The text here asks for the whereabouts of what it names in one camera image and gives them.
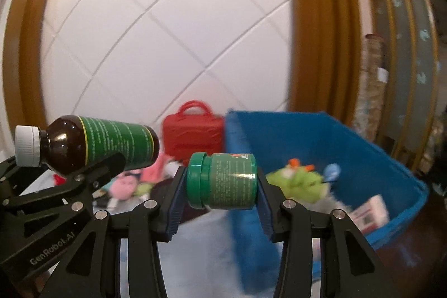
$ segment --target floor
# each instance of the floor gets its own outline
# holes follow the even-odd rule
[[[447,210],[432,192],[409,228],[379,249],[402,298],[447,297]]]

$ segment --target pink stuffed toy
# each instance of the pink stuffed toy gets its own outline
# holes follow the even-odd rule
[[[141,174],[140,169],[126,171],[117,175],[115,181],[110,186],[109,193],[111,197],[118,200],[128,200],[132,197],[138,186],[138,178]]]

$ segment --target green jar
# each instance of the green jar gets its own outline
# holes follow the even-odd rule
[[[186,189],[195,209],[251,209],[258,181],[253,154],[194,153],[189,160]]]

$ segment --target red bag handle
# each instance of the red bag handle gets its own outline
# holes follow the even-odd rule
[[[191,100],[185,102],[182,106],[180,106],[180,109],[178,109],[177,114],[179,116],[185,116],[185,111],[191,108],[200,108],[203,111],[205,111],[205,115],[212,116],[212,111],[210,107],[205,104],[203,101],[199,100]]]

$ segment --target red bag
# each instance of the red bag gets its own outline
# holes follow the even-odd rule
[[[200,108],[204,114],[185,114],[190,108]],[[222,153],[224,148],[224,119],[215,116],[208,105],[202,101],[185,102],[177,114],[168,115],[163,120],[163,142],[165,153],[185,166],[195,152],[208,155]]]

